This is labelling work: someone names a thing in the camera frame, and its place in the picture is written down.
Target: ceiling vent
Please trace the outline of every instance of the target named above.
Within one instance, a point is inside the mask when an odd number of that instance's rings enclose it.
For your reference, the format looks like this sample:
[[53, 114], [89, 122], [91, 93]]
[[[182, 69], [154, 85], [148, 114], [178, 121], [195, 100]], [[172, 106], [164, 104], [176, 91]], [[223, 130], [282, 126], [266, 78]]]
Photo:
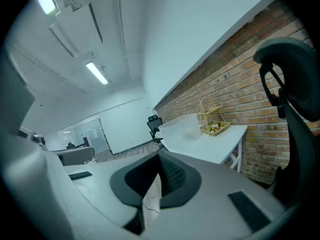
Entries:
[[103, 42], [91, 3], [75, 11], [66, 7], [49, 29], [72, 57], [96, 49]]

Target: red brick wall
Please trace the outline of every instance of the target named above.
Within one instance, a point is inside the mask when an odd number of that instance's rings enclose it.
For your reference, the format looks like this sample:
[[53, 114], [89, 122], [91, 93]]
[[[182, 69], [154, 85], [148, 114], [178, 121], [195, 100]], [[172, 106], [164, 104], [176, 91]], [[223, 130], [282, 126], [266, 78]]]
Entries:
[[[260, 65], [252, 57], [263, 40], [293, 37], [313, 44], [302, 23], [281, 0], [271, 3], [212, 53], [156, 107], [163, 122], [199, 111], [203, 97], [222, 106], [232, 124], [248, 125], [243, 141], [241, 173], [271, 183], [277, 167], [289, 162], [287, 123], [271, 107], [259, 76]], [[280, 68], [275, 71], [283, 80]], [[271, 74], [266, 83], [273, 93], [279, 85]], [[307, 122], [314, 133], [319, 122]]]

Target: glass wall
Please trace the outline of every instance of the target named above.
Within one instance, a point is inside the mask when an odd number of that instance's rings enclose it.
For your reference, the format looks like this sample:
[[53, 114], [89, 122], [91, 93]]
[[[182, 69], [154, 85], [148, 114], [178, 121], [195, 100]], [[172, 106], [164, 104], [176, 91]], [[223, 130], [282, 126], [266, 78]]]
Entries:
[[63, 133], [63, 140], [64, 140], [64, 145], [67, 147], [69, 143], [71, 144], [75, 144], [72, 135], [71, 135], [71, 131], [65, 131]]
[[90, 147], [94, 148], [95, 153], [109, 149], [99, 119], [74, 128], [73, 140], [76, 146], [84, 143], [85, 137], [87, 138]]

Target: ceiling light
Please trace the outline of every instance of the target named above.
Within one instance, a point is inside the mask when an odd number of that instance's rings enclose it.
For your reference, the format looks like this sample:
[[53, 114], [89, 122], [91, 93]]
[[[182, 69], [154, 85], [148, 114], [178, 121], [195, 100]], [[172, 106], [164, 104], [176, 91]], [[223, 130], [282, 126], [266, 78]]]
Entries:
[[52, 0], [38, 0], [45, 14], [49, 14], [56, 7]]
[[100, 80], [101, 83], [106, 85], [108, 81], [104, 78], [104, 76], [100, 73], [100, 71], [96, 68], [93, 62], [90, 62], [86, 65], [86, 67], [95, 75], [96, 78]]

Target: office chair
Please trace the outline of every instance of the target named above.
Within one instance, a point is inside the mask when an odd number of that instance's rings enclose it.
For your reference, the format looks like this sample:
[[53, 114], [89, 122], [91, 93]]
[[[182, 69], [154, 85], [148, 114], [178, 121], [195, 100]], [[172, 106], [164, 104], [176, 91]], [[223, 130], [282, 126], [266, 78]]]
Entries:
[[149, 126], [151, 130], [149, 131], [149, 133], [151, 134], [153, 141], [155, 143], [160, 143], [162, 138], [156, 138], [155, 135], [156, 135], [156, 132], [160, 131], [158, 127], [163, 124], [161, 117], [158, 117], [156, 114], [149, 116], [148, 122], [146, 124]]
[[[285, 169], [278, 167], [273, 194], [282, 204], [291, 207], [310, 197], [319, 177], [318, 142], [302, 120], [302, 117], [312, 122], [320, 119], [317, 55], [304, 42], [281, 37], [264, 42], [253, 59], [262, 64], [259, 73], [270, 103], [277, 107], [278, 116], [287, 121], [290, 160]], [[281, 68], [284, 83], [274, 72], [273, 64]], [[268, 72], [280, 85], [278, 96], [271, 94], [266, 85], [265, 75]]]

